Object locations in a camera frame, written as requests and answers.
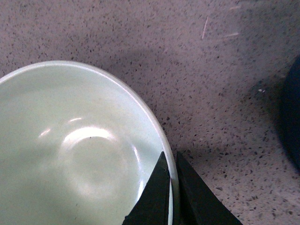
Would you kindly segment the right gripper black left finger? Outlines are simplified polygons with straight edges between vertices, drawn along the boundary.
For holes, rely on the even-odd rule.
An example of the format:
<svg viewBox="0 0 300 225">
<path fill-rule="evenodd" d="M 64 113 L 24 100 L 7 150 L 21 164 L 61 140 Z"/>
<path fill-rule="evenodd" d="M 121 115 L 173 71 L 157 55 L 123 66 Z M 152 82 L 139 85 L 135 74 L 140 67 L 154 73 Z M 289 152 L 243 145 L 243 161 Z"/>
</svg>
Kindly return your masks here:
<svg viewBox="0 0 300 225">
<path fill-rule="evenodd" d="M 170 174 L 161 152 L 154 170 L 124 225 L 166 225 L 169 216 Z"/>
</svg>

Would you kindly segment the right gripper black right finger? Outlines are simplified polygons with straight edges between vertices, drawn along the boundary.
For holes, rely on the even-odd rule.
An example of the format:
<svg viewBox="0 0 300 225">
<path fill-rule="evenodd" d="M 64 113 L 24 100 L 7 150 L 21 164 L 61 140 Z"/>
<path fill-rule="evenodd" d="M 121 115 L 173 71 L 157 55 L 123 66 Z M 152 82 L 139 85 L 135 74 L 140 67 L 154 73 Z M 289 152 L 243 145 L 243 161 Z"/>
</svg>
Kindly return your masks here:
<svg viewBox="0 0 300 225">
<path fill-rule="evenodd" d="M 180 186 L 180 209 L 187 225 L 241 225 L 218 200 L 182 153 L 176 167 Z"/>
</svg>

